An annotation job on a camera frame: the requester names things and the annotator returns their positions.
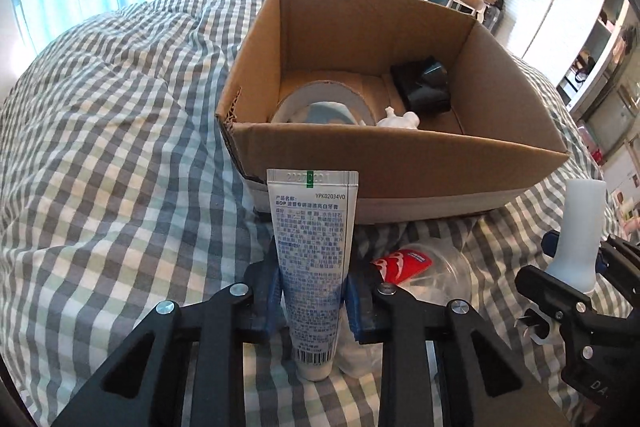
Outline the white cosmetic tube printed text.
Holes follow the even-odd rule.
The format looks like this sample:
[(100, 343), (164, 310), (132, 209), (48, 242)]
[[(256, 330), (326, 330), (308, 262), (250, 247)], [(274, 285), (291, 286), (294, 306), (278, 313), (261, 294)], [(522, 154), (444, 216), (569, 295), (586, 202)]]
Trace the white cosmetic tube printed text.
[(292, 359), (300, 377), (322, 381), (336, 353), (359, 174), (269, 169), (267, 186)]

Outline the brown cardboard box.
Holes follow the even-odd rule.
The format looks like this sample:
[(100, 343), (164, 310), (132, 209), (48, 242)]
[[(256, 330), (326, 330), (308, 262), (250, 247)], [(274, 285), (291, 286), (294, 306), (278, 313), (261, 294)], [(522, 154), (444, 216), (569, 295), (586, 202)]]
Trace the brown cardboard box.
[[(450, 109), (416, 129), (392, 70), (442, 65)], [(493, 210), (568, 150), (532, 83), (474, 17), (423, 0), (265, 0), (216, 108), (255, 207), (271, 169), (355, 171), (356, 220), (377, 225)]]

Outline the clear floss pick container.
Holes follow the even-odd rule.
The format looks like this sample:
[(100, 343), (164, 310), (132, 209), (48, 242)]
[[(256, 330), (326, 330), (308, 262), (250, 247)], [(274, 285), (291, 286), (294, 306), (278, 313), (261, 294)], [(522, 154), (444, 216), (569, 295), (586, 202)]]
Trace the clear floss pick container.
[[(382, 257), (352, 262), (353, 268), (373, 268), (381, 282), (409, 291), (414, 298), (434, 305), (471, 299), (471, 267), (461, 251), (445, 239), (409, 243)], [(335, 363), (341, 372), (360, 378), (382, 371), (382, 346), (358, 343), (350, 327), (348, 310), (355, 306), (347, 295), (340, 314)]]

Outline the black pouch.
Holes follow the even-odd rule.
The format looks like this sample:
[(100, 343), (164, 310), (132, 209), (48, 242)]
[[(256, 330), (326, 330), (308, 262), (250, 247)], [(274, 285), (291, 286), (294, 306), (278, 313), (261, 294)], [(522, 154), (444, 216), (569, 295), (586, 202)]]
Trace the black pouch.
[(447, 69), (434, 56), (393, 65), (390, 75), (405, 108), (418, 115), (438, 115), (451, 109)]

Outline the small white figurine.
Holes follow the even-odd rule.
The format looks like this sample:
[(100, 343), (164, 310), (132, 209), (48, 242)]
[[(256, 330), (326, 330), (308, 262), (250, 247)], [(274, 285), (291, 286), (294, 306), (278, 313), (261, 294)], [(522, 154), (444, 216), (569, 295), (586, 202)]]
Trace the small white figurine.
[(381, 128), (397, 128), (397, 129), (418, 129), (420, 126), (420, 118), (416, 113), (408, 112), (397, 115), (392, 106), (385, 109), (385, 117), (379, 120), (376, 125)]

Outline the grey checked bed quilt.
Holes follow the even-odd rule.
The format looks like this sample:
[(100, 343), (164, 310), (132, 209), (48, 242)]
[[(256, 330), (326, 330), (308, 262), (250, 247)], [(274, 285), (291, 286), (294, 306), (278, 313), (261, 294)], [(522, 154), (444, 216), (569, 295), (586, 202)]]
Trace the grey checked bed quilt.
[[(49, 426), (159, 302), (199, 303), (262, 259), (254, 213), (214, 110), (264, 0), (156, 0), (90, 18), (50, 43), (1, 105), (1, 358), (28, 413)], [(514, 286), (543, 268), (565, 183), (602, 179), (552, 84), (514, 57), (570, 159), (478, 217), (359, 227), (361, 257), (440, 237), (471, 268), (471, 303), (572, 426), (591, 405), (562, 381), (562, 346), (515, 329)], [(245, 346), (247, 426), (375, 426), (378, 375), (300, 381), (288, 331)]]

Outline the small white bottle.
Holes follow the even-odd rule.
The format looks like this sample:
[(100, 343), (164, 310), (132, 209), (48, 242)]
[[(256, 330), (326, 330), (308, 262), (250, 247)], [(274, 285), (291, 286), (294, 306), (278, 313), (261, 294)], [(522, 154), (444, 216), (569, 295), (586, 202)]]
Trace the small white bottle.
[(604, 227), (606, 184), (574, 179), (566, 184), (561, 230), (546, 272), (589, 295), (596, 286), (596, 260)]

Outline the white sliding wardrobe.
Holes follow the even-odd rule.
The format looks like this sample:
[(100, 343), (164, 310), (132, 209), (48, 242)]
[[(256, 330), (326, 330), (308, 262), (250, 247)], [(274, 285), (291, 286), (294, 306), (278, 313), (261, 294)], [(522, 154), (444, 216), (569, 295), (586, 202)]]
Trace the white sliding wardrobe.
[(582, 118), (625, 52), (627, 0), (504, 0), (497, 40)]

